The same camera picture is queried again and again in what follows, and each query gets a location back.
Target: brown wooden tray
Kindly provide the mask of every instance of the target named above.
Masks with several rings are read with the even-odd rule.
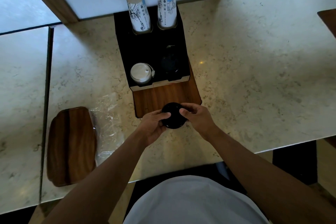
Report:
[[[172,83],[146,90],[133,91],[135,116],[142,118],[146,113],[162,109],[170,102],[201,104],[193,70],[190,68],[190,79],[187,82]]]
[[[317,14],[336,37],[336,9],[320,11]]]
[[[78,183],[96,167],[96,149],[89,110],[76,107],[59,112],[48,137],[48,179],[57,187]]]

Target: forearm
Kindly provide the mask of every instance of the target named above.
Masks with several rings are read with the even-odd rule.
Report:
[[[334,208],[299,180],[220,129],[206,139],[273,223],[336,223]]]
[[[44,223],[107,223],[145,149],[134,132],[90,175],[66,195]]]

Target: person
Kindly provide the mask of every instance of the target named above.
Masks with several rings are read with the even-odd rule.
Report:
[[[206,107],[182,106],[181,115],[216,149],[248,197],[208,178],[175,177],[145,193],[124,223],[269,223],[268,218],[273,223],[336,223],[335,209],[327,201],[224,133]],[[161,110],[144,115],[125,142],[43,223],[107,223],[142,152],[166,130],[161,120],[168,117]]]

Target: person's right hand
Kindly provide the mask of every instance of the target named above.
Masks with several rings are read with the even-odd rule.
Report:
[[[204,107],[193,103],[181,103],[184,108],[180,109],[180,114],[187,118],[192,127],[208,141],[209,137],[218,133],[220,129],[213,122],[209,110]]]

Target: transparent plastic packaging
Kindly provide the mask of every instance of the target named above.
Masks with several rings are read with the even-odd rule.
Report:
[[[124,142],[118,112],[117,94],[98,99],[96,107],[90,109],[90,116],[97,136],[96,165],[104,162]]]

